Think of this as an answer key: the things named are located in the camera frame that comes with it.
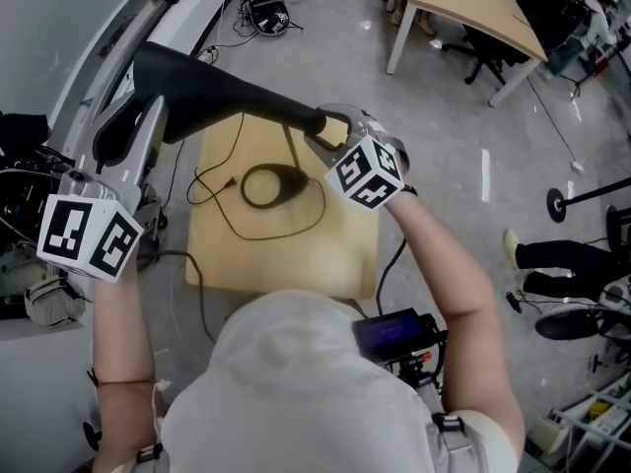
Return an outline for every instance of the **black trousers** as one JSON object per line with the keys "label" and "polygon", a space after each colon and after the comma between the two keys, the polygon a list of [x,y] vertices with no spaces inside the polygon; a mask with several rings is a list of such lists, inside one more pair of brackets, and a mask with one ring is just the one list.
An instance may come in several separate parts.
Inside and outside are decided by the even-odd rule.
{"label": "black trousers", "polygon": [[597,302],[604,286],[631,272],[611,252],[571,240],[519,244],[516,252],[520,268],[567,268],[574,277],[550,277],[532,272],[524,281],[524,291],[551,298],[587,298]]}

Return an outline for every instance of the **wrist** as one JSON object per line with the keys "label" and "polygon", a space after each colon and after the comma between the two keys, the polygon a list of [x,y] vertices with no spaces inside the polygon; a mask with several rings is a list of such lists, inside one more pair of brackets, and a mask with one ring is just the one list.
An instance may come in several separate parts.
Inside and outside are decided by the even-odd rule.
{"label": "wrist", "polygon": [[406,205],[409,205],[410,202],[417,202],[418,199],[416,195],[413,193],[402,190],[396,193],[387,203],[386,209],[396,217],[396,215],[402,210],[405,209]]}

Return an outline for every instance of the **sleeve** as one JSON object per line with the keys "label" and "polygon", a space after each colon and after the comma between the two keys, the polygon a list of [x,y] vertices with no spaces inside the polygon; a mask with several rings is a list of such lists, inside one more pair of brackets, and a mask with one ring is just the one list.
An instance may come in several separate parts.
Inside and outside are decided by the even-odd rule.
{"label": "sleeve", "polygon": [[478,457],[482,457],[485,473],[516,473],[519,461],[506,433],[486,415],[474,410],[458,410],[459,416],[471,431]]}

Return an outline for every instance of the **table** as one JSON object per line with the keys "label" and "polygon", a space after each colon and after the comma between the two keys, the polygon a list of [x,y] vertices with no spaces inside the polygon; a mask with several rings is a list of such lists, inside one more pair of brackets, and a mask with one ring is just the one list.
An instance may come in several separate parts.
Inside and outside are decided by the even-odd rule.
{"label": "table", "polygon": [[[387,9],[391,11],[393,5],[394,0],[388,0]],[[489,100],[491,106],[496,106],[541,61],[547,60],[539,40],[515,0],[407,0],[403,20],[386,67],[389,74],[393,74],[396,69],[417,9],[469,25],[502,40],[530,57],[530,60],[521,65],[506,85]]]}
{"label": "table", "polygon": [[[237,114],[205,130],[198,169],[221,163],[235,142],[242,115]],[[269,293],[303,289],[345,299],[367,299],[375,291],[379,216],[344,201],[324,181],[325,165],[305,143],[303,133],[291,130],[301,168],[323,186],[326,210],[311,230],[267,241],[246,241],[233,234],[214,200],[191,208],[188,251],[197,260],[204,285],[215,288]],[[333,144],[346,138],[346,126],[328,119],[322,138]],[[246,115],[241,136],[225,165],[204,175],[213,190],[231,176],[241,179],[251,167],[263,163],[292,165],[292,155],[277,123]],[[246,183],[246,194],[257,203],[270,201],[277,179],[261,171]],[[195,201],[209,193],[196,184]],[[249,207],[232,187],[217,196],[235,229],[247,237],[294,232],[315,221],[322,209],[321,191],[311,181],[298,197],[264,211]],[[186,280],[197,284],[197,274],[186,265]]]}

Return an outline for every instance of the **white shirt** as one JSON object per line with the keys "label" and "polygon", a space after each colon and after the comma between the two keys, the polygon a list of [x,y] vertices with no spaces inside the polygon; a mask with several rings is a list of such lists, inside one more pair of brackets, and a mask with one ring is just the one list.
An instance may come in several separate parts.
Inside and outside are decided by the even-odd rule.
{"label": "white shirt", "polygon": [[614,45],[616,38],[614,34],[609,32],[609,23],[607,17],[602,10],[602,6],[597,0],[584,0],[591,10],[590,28],[588,32],[581,37],[581,44],[584,49],[587,49],[600,37],[606,43]]}
{"label": "white shirt", "polygon": [[[286,291],[240,309],[208,371],[182,392],[162,425],[170,471],[434,472],[416,392],[362,358],[350,306]],[[506,434],[458,412],[489,473],[517,471]]]}

